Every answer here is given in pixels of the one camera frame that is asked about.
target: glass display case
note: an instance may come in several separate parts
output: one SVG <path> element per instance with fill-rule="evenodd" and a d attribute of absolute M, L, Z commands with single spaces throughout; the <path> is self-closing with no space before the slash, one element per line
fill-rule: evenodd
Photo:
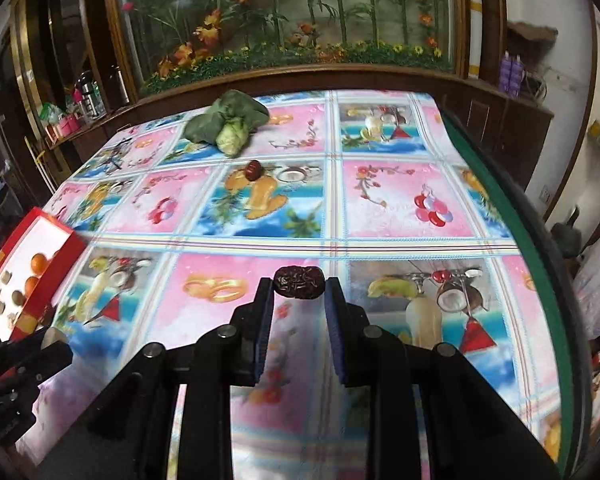
<path fill-rule="evenodd" d="M 316 62 L 452 68 L 453 0 L 118 0 L 141 94 Z"/>

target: wall socket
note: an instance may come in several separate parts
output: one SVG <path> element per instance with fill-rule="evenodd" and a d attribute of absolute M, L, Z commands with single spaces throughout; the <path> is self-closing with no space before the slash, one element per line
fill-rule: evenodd
<path fill-rule="evenodd" d="M 549 200 L 551 200 L 551 191 L 547 186 L 542 186 L 542 191 L 540 192 L 540 200 L 544 204 L 548 204 Z"/>

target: dried red date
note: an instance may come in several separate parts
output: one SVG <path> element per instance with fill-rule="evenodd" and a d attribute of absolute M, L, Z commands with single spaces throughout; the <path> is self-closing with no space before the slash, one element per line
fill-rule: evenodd
<path fill-rule="evenodd" d="M 324 292 L 320 267 L 280 267 L 273 275 L 274 290 L 285 298 L 315 300 Z"/>
<path fill-rule="evenodd" d="M 257 160 L 252 160 L 244 168 L 244 177 L 249 182 L 254 182 L 262 176 L 263 171 L 262 164 L 260 164 Z"/>

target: silver bolt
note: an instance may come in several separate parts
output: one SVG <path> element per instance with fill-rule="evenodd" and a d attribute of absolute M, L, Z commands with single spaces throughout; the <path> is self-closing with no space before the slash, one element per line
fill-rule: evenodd
<path fill-rule="evenodd" d="M 218 327 L 218 335 L 222 338 L 233 337 L 238 333 L 238 329 L 233 325 L 222 325 Z"/>
<path fill-rule="evenodd" d="M 142 347 L 142 355 L 144 357 L 156 357 L 162 353 L 164 346 L 160 343 L 147 343 Z"/>
<path fill-rule="evenodd" d="M 378 339 L 382 335 L 382 329 L 376 325 L 365 326 L 362 333 L 369 339 Z"/>
<path fill-rule="evenodd" d="M 453 357 L 456 355 L 456 347 L 449 343 L 440 343 L 436 346 L 436 350 L 442 357 Z"/>

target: table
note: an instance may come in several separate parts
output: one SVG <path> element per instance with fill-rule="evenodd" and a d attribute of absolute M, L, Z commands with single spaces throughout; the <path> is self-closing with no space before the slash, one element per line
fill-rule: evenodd
<path fill-rule="evenodd" d="M 190 344 L 261 276 L 318 265 L 371 323 L 461 348 L 569 468 L 587 423 L 569 320 L 526 217 L 475 148 L 425 94 L 259 100 L 269 124 L 239 158 L 181 138 L 203 110 L 184 112 L 119 132 L 48 202 L 90 245 L 54 298 L 74 364 L 43 385 L 20 450 L 41 460 L 143 344 Z M 249 184 L 253 158 L 266 174 Z M 470 309 L 453 272 L 471 275 Z M 418 273 L 430 277 L 414 297 Z M 232 390 L 236 478 L 362 478 L 367 405 L 368 390 L 338 384 L 322 300 L 276 297 L 262 380 Z M 176 424 L 173 478 L 178 438 Z"/>

